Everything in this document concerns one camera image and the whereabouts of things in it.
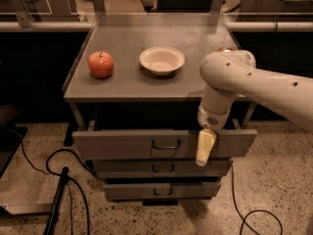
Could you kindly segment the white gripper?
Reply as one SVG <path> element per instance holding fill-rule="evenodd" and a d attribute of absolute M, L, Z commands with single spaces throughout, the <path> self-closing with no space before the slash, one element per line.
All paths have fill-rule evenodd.
<path fill-rule="evenodd" d="M 203 129 L 198 135 L 196 150 L 196 164 L 205 166 L 211 150 L 216 141 L 217 135 L 213 130 L 220 130 L 226 124 L 229 114 L 216 114 L 199 106 L 198 123 Z"/>

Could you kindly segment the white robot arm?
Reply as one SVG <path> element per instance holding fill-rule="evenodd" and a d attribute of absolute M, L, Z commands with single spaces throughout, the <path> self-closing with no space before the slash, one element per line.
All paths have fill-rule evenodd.
<path fill-rule="evenodd" d="M 259 70 L 254 56 L 245 50 L 218 51 L 201 61 L 205 82 L 198 110 L 202 127 L 198 138 L 196 164 L 204 166 L 224 127 L 232 104 L 244 95 L 268 110 L 313 130 L 313 79 Z"/>

